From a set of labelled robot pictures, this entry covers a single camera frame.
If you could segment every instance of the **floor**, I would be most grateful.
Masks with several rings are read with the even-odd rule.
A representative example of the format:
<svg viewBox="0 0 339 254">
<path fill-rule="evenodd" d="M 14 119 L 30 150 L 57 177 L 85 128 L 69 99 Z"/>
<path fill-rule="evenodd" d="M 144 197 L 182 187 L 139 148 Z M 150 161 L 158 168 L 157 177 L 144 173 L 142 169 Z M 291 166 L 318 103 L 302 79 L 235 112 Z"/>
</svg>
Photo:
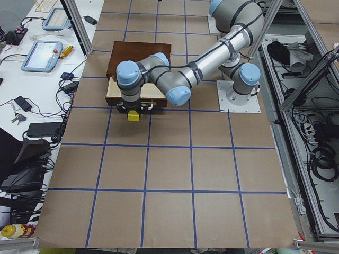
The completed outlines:
<svg viewBox="0 0 339 254">
<path fill-rule="evenodd" d="M 201 0 L 105 1 L 39 221 L 42 247 L 292 245 L 261 97 L 261 114 L 220 113 L 217 70 L 187 104 L 138 123 L 104 100 L 114 41 L 171 43 L 171 64 L 186 64 L 217 40 L 208 9 Z"/>
</svg>

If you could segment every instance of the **blue joint cap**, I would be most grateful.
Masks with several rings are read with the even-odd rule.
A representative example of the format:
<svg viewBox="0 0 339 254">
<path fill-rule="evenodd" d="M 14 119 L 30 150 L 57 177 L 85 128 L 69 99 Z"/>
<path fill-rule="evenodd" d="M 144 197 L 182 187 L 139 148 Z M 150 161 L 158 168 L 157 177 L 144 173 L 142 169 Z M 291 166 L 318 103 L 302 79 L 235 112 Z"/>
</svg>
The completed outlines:
<svg viewBox="0 0 339 254">
<path fill-rule="evenodd" d="M 184 105 L 191 97 L 191 90 L 186 86 L 172 88 L 166 93 L 166 98 L 174 105 Z"/>
<path fill-rule="evenodd" d="M 154 57 L 157 57 L 159 58 L 162 62 L 164 62 L 165 65 L 169 66 L 169 60 L 167 59 L 167 57 L 165 56 L 165 54 L 161 53 L 161 52 L 158 52 L 158 53 L 155 53 L 151 56 L 154 56 Z"/>
<path fill-rule="evenodd" d="M 133 61 L 123 61 L 117 66 L 117 80 L 120 86 L 130 86 L 140 75 L 138 65 Z"/>
<path fill-rule="evenodd" d="M 258 84 L 261 75 L 259 68 L 255 64 L 249 62 L 244 63 L 240 67 L 239 74 L 242 81 L 248 86 L 255 86 Z"/>
<path fill-rule="evenodd" d="M 218 8 L 218 6 L 221 4 L 223 0 L 213 0 L 210 5 L 210 15 L 213 16 L 214 12 Z"/>
</svg>

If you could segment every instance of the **metal base plate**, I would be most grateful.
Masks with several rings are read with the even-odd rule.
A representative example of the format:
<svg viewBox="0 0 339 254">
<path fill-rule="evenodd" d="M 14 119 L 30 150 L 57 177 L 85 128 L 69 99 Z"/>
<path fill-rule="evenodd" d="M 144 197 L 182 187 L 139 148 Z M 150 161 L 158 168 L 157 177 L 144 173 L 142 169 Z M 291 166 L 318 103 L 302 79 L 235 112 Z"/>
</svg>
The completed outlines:
<svg viewBox="0 0 339 254">
<path fill-rule="evenodd" d="M 219 35 L 220 32 L 218 31 L 218 29 L 216 27 L 216 20 L 215 20 L 215 18 L 208 14 L 207 15 L 207 20 L 208 20 L 208 28 L 209 28 L 210 34 Z"/>
<path fill-rule="evenodd" d="M 221 112 L 231 113 L 261 113 L 257 96 L 252 96 L 244 106 L 238 106 L 231 103 L 226 98 L 226 91 L 233 85 L 233 81 L 217 81 L 219 106 Z"/>
</svg>

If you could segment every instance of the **yellow screwdriver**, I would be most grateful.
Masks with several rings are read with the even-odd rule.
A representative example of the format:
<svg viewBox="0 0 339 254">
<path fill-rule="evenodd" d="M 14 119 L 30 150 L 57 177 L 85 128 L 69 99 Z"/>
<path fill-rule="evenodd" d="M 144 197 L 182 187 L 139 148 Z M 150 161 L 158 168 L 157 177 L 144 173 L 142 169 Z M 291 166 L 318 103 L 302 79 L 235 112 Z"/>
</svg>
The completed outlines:
<svg viewBox="0 0 339 254">
<path fill-rule="evenodd" d="M 72 52 L 73 48 L 74 48 L 74 47 L 73 47 L 72 45 L 68 46 L 66 49 L 64 49 L 64 50 L 61 52 L 59 58 L 60 58 L 60 59 L 63 59 L 64 57 L 68 56 L 68 55 Z"/>
</svg>

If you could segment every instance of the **yellow object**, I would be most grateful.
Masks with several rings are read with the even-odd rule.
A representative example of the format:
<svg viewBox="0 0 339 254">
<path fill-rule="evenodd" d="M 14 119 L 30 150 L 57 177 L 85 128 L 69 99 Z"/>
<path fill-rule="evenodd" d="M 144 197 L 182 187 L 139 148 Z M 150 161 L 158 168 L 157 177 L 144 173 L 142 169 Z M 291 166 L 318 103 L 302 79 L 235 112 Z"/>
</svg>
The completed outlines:
<svg viewBox="0 0 339 254">
<path fill-rule="evenodd" d="M 21 224 L 13 224 L 5 226 L 1 230 L 1 235 L 7 238 L 17 238 L 24 234 L 25 228 Z"/>
<path fill-rule="evenodd" d="M 128 118 L 129 122 L 139 122 L 140 121 L 139 113 L 136 112 L 135 110 L 130 110 L 127 113 L 127 118 Z"/>
<path fill-rule="evenodd" d="M 3 237 L 11 237 L 15 233 L 15 226 L 9 225 L 2 229 L 1 235 Z"/>
<path fill-rule="evenodd" d="M 72 52 L 73 48 L 74 48 L 74 47 L 73 47 L 72 45 L 68 46 L 66 49 L 64 49 L 64 50 L 61 52 L 59 58 L 60 58 L 60 59 L 63 59 L 64 57 L 68 56 L 68 55 Z"/>
</svg>

